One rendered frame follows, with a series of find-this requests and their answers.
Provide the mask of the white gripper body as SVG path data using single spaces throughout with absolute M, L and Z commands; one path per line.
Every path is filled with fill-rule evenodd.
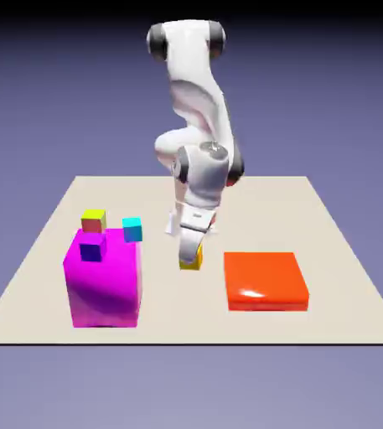
M 192 264 L 205 236 L 206 231 L 182 226 L 179 234 L 179 260 L 185 264 Z

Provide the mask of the small yellow cube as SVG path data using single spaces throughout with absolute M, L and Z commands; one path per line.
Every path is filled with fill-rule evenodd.
M 181 270 L 198 271 L 202 265 L 202 261 L 203 261 L 203 245 L 200 244 L 194 260 L 191 263 L 180 261 L 179 268 Z

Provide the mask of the small cyan cube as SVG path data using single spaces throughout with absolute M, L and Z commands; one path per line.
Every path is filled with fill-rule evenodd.
M 142 220 L 140 217 L 123 218 L 122 229 L 125 242 L 142 242 Z

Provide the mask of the small purple cube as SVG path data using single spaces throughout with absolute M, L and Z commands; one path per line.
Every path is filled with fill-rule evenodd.
M 79 239 L 79 248 L 82 261 L 102 262 L 106 254 L 106 235 L 83 232 Z

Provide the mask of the small lime and red cube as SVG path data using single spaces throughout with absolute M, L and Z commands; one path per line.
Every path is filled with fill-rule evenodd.
M 80 221 L 84 233 L 102 234 L 106 230 L 106 211 L 104 209 L 86 209 Z

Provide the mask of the large orange box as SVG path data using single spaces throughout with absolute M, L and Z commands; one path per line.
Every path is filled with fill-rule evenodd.
M 226 252 L 224 273 L 231 311 L 308 309 L 308 287 L 292 252 Z

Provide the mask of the large magenta box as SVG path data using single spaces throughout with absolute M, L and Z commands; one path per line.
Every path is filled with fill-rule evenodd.
M 140 242 L 125 242 L 122 229 L 107 229 L 102 262 L 82 261 L 77 230 L 63 268 L 76 328 L 135 328 L 142 299 Z

